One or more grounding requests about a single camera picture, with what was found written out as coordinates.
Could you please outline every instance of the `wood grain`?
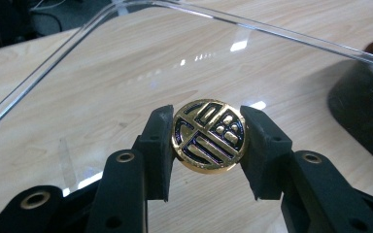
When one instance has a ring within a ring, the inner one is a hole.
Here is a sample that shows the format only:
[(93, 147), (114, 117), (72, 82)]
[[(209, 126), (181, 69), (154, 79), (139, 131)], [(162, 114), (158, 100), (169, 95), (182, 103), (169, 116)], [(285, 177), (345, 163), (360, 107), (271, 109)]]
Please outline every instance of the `wood grain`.
[[(359, 48), (373, 40), (372, 2), (194, 3)], [(0, 98), (69, 35), (2, 49)], [(243, 50), (230, 50), (245, 40)], [(295, 150), (324, 154), (352, 186), (373, 195), (373, 157), (326, 107), (327, 92), (352, 65), (270, 35), (162, 9), (108, 21), (0, 123), (0, 210), (33, 185), (75, 190), (102, 171), (109, 154), (132, 145), (153, 109), (172, 104), (178, 110), (198, 98), (236, 108), (263, 101)], [(72, 174), (63, 166), (73, 167)], [(287, 231), (280, 202), (256, 202), (239, 166), (205, 176), (178, 161), (169, 202), (149, 203), (149, 225), (151, 232)]]

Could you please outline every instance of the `metal screw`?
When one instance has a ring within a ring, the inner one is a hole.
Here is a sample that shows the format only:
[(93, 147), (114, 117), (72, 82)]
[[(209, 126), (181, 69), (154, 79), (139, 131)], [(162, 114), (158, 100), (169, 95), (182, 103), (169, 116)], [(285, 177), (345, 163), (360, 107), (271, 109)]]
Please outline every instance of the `metal screw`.
[(32, 210), (44, 205), (50, 200), (51, 194), (47, 191), (37, 191), (25, 197), (20, 202), (20, 207), (24, 210)]
[(131, 152), (122, 153), (117, 156), (117, 162), (129, 162), (135, 158), (135, 154)]
[(311, 153), (302, 154), (302, 158), (310, 163), (315, 163), (315, 164), (322, 163), (322, 160), (318, 156), (311, 154)]

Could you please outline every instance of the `black mechanical arm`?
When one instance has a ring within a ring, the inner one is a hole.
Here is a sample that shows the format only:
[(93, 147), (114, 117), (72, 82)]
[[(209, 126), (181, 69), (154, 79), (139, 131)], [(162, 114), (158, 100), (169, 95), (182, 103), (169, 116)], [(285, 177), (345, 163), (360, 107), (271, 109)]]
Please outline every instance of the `black mechanical arm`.
[[(131, 150), (107, 159), (103, 177), (63, 197), (41, 185), (0, 214), (0, 232), (148, 232), (148, 200), (168, 200), (173, 107), (152, 112)], [(240, 163), (255, 199), (280, 200), (289, 232), (373, 232), (373, 197), (352, 188), (334, 165), (291, 139), (262, 111), (241, 107), (250, 144)]]

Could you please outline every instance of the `gold button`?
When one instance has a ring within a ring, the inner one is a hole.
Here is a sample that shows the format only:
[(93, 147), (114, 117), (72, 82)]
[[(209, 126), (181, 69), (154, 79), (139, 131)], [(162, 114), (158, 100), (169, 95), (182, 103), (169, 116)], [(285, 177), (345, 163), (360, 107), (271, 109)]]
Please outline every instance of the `gold button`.
[(222, 173), (244, 155), (246, 130), (244, 118), (228, 104), (196, 100), (175, 114), (172, 145), (187, 168), (204, 174)]

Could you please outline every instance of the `transparent acrylic tray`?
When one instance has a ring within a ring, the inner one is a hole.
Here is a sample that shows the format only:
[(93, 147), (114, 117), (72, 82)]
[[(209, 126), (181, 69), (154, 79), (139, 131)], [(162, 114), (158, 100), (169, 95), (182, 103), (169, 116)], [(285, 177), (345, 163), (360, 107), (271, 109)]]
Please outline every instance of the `transparent acrylic tray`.
[[(373, 67), (373, 55), (208, 9), (110, 5), (0, 104), (0, 211), (31, 186), (67, 195), (100, 179), (106, 158), (131, 148), (152, 110), (201, 98), (262, 109), (294, 150), (324, 154), (373, 195), (373, 157), (327, 107), (330, 89), (357, 64)], [(149, 202), (149, 227), (286, 229), (280, 202), (256, 202), (239, 166), (206, 176), (178, 161), (169, 202)]]

